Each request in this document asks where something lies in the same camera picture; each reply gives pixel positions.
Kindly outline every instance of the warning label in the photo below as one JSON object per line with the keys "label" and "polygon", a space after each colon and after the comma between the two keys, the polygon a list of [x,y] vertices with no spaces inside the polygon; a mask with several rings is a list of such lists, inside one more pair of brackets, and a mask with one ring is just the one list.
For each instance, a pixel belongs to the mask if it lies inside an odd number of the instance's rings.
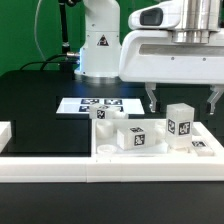
{"label": "warning label", "polygon": [[97,46],[109,46],[107,39],[104,35],[100,38]]}

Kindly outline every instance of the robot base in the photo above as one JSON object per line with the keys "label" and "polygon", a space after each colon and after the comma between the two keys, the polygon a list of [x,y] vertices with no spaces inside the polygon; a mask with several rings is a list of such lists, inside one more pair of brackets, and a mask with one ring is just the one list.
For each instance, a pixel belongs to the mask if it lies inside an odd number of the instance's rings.
{"label": "robot base", "polygon": [[110,84],[117,84],[121,82],[121,79],[119,76],[87,76],[83,74],[79,74],[77,71],[74,73],[74,80],[81,81],[81,82],[87,82],[90,84],[96,84],[96,85],[110,85]]}

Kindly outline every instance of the black table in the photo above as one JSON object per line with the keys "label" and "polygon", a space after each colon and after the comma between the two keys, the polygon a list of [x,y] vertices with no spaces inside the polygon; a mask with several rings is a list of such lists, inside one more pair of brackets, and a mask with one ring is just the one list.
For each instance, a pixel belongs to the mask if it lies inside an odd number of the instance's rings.
{"label": "black table", "polygon": [[[206,115],[209,94],[208,86],[159,86],[162,112],[151,114],[142,84],[99,88],[71,74],[12,71],[0,77],[0,120],[12,121],[14,136],[1,156],[90,156],[89,120],[56,116],[63,97],[137,97],[146,118],[164,117],[166,104],[185,102],[216,133],[222,106],[214,117]],[[3,224],[224,223],[223,182],[1,183],[0,192]]]}

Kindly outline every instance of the green wall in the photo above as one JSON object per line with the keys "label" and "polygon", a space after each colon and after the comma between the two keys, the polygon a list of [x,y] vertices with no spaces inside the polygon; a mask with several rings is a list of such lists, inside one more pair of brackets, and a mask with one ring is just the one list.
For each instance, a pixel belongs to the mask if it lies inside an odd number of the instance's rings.
{"label": "green wall", "polygon": [[[129,32],[128,16],[135,9],[156,4],[154,0],[118,0],[121,7],[121,41]],[[38,0],[0,1],[0,75],[23,64],[40,61],[34,40],[34,21]],[[84,7],[67,7],[69,41],[72,50],[84,43]],[[57,0],[43,0],[38,19],[38,40],[46,57],[61,53],[60,14]]]}

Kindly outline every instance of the black cable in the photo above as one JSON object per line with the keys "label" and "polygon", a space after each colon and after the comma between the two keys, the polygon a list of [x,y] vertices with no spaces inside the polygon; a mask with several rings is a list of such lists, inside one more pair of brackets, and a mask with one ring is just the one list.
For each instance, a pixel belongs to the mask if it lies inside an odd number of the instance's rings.
{"label": "black cable", "polygon": [[[46,61],[34,61],[34,62],[30,62],[30,63],[27,63],[25,65],[23,65],[19,70],[20,71],[23,71],[23,69],[29,65],[34,65],[34,64],[43,64],[43,63],[46,63]],[[69,63],[69,64],[77,64],[77,62],[75,61],[47,61],[47,64],[66,64],[66,63]]]}
{"label": "black cable", "polygon": [[66,57],[66,56],[67,56],[66,54],[56,54],[56,55],[53,55],[53,56],[49,57],[45,62],[43,62],[42,66],[40,67],[40,71],[44,70],[44,68],[48,64],[47,62],[52,61],[56,58],[61,58],[61,57]]}
{"label": "black cable", "polygon": [[61,34],[62,34],[62,53],[70,51],[70,44],[68,42],[68,28],[67,28],[67,16],[64,0],[58,0],[61,17]]}

